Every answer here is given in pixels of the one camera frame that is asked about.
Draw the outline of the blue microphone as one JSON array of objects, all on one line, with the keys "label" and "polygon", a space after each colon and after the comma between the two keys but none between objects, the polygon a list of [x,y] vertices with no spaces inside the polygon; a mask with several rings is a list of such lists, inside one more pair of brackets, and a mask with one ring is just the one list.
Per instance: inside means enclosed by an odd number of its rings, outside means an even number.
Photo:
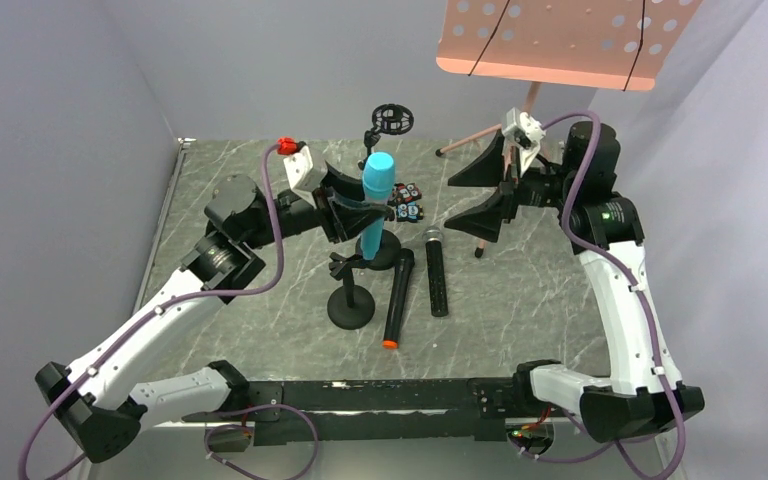
[{"label": "blue microphone", "polygon": [[[374,206],[386,206],[392,195],[395,177],[394,158],[386,152],[372,153],[361,176],[365,201]],[[361,253],[367,261],[372,261],[380,249],[383,222],[383,219],[374,221],[361,234]]]}]

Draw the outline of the black round-base mic stand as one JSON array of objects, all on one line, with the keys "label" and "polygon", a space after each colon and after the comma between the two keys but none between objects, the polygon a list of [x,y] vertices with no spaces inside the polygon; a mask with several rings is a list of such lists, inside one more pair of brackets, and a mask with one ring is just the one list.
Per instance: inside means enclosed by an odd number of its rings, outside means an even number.
[{"label": "black round-base mic stand", "polygon": [[382,229],[380,242],[375,255],[367,259],[365,254],[372,250],[370,240],[372,237],[362,232],[356,242],[356,253],[360,259],[356,262],[356,268],[385,271],[392,268],[402,248],[399,238],[390,230]]},{"label": "black round-base mic stand", "polygon": [[355,283],[354,271],[367,268],[369,261],[361,254],[343,257],[336,252],[332,252],[329,259],[330,275],[342,285],[329,296],[328,317],[340,329],[361,329],[374,316],[375,300],[367,289]]}]

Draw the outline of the black microphone orange end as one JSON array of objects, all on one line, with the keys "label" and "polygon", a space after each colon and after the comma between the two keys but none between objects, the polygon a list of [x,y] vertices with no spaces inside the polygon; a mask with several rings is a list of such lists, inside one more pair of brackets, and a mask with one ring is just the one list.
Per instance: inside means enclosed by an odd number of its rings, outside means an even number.
[{"label": "black microphone orange end", "polygon": [[415,254],[411,249],[402,248],[394,263],[394,278],[381,345],[385,349],[395,350],[403,325],[405,304],[415,267]]}]

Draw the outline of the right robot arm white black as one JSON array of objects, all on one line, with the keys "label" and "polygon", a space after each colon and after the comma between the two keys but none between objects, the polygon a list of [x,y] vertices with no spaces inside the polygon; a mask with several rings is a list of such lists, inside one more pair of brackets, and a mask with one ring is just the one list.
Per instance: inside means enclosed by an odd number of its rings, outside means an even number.
[{"label": "right robot arm white black", "polygon": [[577,415],[597,442],[674,429],[705,406],[672,360],[648,290],[644,232],[633,202],[614,188],[621,146],[610,126],[574,124],[560,163],[537,157],[537,135],[497,129],[489,146],[449,179],[489,187],[491,196],[445,225],[488,242],[522,206],[554,208],[595,294],[610,373],[599,378],[557,360],[518,365],[511,399],[520,409],[560,407]]}]

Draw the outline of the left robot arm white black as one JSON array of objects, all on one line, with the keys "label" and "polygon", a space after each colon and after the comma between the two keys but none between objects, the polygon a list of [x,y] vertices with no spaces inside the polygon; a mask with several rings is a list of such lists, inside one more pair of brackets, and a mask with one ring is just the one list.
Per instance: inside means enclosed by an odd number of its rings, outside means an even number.
[{"label": "left robot arm white black", "polygon": [[118,455],[143,431],[196,413],[239,413],[250,403],[248,380],[229,362],[144,382],[169,344],[240,296],[253,296],[264,269],[257,249],[319,228],[334,243],[358,240],[357,263],[372,259],[372,229],[391,209],[395,167],[373,156],[360,178],[298,158],[285,163],[289,188],[234,175],[205,207],[205,235],[160,291],[99,346],[67,365],[48,363],[35,380],[49,412],[91,462]]}]

